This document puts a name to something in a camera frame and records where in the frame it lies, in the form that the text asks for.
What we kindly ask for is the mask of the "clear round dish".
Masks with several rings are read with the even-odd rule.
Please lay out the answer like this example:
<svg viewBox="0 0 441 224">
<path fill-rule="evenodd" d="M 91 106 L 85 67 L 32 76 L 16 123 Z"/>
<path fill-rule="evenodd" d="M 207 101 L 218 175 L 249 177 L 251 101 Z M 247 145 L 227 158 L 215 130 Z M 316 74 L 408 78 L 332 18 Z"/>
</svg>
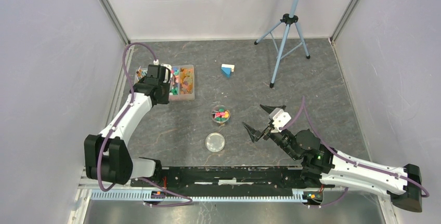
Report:
<svg viewBox="0 0 441 224">
<path fill-rule="evenodd" d="M 224 105 L 217 105 L 211 111 L 211 119 L 220 125 L 226 124 L 230 117 L 230 110 Z"/>
</svg>

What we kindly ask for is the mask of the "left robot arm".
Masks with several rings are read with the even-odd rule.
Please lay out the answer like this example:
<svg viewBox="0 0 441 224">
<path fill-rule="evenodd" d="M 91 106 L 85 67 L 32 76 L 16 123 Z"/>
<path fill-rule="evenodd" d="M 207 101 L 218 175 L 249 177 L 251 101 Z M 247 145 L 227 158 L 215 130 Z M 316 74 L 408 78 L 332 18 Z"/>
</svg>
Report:
<svg viewBox="0 0 441 224">
<path fill-rule="evenodd" d="M 85 172 L 89 179 L 100 184 L 126 184 L 130 179 L 143 177 L 150 186 L 163 181 L 160 162 L 148 158 L 132 158 L 129 140 L 141 119 L 157 104 L 169 103 L 173 69 L 168 64 L 150 64 L 147 74 L 135 83 L 128 98 L 99 134 L 88 135 L 84 141 Z"/>
</svg>

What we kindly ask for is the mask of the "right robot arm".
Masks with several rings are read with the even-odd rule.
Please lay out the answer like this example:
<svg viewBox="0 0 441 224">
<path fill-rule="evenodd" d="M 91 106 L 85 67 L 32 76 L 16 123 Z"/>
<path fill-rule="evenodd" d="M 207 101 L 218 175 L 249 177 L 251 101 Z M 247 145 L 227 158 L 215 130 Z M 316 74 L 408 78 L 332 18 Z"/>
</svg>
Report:
<svg viewBox="0 0 441 224">
<path fill-rule="evenodd" d="M 252 142 L 270 139 L 291 159 L 301 161 L 301 185 L 363 190 L 390 199 L 402 210 L 422 212 L 422 199 L 428 193 L 423 190 L 418 166 L 391 167 L 358 159 L 330 147 L 312 128 L 293 134 L 286 127 L 292 117 L 285 111 L 285 105 L 261 107 L 269 114 L 264 130 L 256 130 L 247 123 L 242 125 Z"/>
</svg>

